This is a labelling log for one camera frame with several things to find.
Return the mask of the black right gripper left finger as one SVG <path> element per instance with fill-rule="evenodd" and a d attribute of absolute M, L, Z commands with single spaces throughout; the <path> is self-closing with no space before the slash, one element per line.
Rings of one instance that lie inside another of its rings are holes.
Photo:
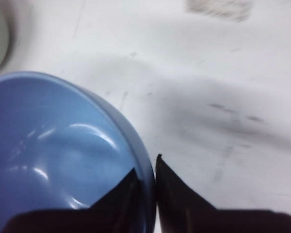
<path fill-rule="evenodd" d="M 89 208 L 49 209 L 11 218 L 4 233 L 128 233 L 139 208 L 140 182 L 132 169 Z"/>

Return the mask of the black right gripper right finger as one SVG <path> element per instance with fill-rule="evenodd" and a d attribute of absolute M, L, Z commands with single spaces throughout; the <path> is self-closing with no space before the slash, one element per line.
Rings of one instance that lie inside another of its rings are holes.
<path fill-rule="evenodd" d="M 156 196 L 164 233 L 291 233 L 291 215 L 220 209 L 193 191 L 158 154 Z"/>

